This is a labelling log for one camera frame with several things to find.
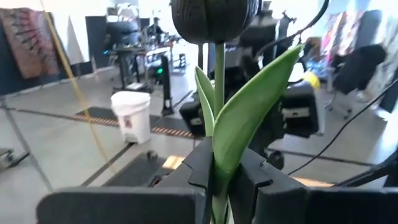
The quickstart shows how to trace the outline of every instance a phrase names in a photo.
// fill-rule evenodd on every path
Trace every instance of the yellow object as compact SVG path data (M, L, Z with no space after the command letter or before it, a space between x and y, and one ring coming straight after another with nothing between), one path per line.
M108 159L108 157L107 157L107 155L105 153L105 150L104 150L104 147L103 147L103 145L102 145L102 143L100 141L100 138L98 137L97 133L95 132L93 123L91 122L91 116L90 116L90 114L89 114L89 112L87 110L87 108L88 108L87 102L86 102L86 100L85 100L85 98L83 96L83 93L79 89L79 86L78 86L78 84L77 84L77 82L75 80L75 77L73 76L73 72L72 72L72 70L71 70L71 68L69 66L69 62L67 60L67 57L65 56L65 52L62 50L61 42L60 42L60 39L58 38L58 35L57 35L56 31L55 31L54 25L52 24L52 20L51 20L49 14L45 10L43 0L40 0L40 4L42 5L43 11L44 11L44 16L45 16L45 19L47 21L47 24L49 25L51 36L52 36L52 38L54 40L55 46L57 48L57 52L58 52L58 54L59 54L59 56L61 58L62 65L65 68L65 71L66 71L66 73L68 75L70 83L72 84L72 87L75 90L75 93L76 93L76 95L77 95L77 97L79 99L80 106L83 109L83 111L85 112L85 116L86 116L86 119L87 119L87 122L88 122L88 126L90 127L91 133L93 133L95 144L97 145L98 151L102 155L103 159L106 161L106 163L108 163L109 159ZM114 169L113 166L109 166L109 168L111 169L112 172L116 173L116 170Z
M303 74L303 77L302 77L302 78L303 78L305 81L309 82L309 84L311 84L311 86L312 86L314 89L318 90L318 89L321 88L321 83L320 83L320 81L319 81L319 78L318 78L313 72L309 72L309 71L305 72L305 73Z

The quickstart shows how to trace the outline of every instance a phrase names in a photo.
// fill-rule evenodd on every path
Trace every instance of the black panel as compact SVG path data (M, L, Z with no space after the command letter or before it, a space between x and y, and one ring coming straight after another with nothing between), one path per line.
M90 59L94 57L97 68L108 66L108 57L103 54L106 36L106 17L86 16L88 49Z

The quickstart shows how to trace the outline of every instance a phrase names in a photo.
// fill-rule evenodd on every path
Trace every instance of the dark tulip bud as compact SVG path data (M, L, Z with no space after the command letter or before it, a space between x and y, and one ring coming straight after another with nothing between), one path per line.
M258 0L172 0L174 26L193 44L237 38L252 22Z

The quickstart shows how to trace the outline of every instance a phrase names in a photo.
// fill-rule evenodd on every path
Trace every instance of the person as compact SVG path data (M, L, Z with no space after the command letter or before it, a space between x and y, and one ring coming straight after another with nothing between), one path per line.
M148 27L148 35L158 36L164 33L162 28L159 26L160 19L158 17L154 18L154 23Z

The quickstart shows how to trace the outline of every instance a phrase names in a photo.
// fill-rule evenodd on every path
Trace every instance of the wheel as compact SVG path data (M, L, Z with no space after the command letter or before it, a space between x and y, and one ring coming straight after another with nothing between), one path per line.
M153 150L147 151L147 159L148 160L154 160L157 159L157 153Z
M276 169L282 170L285 166L285 157L281 152L275 151L269 155L268 163Z

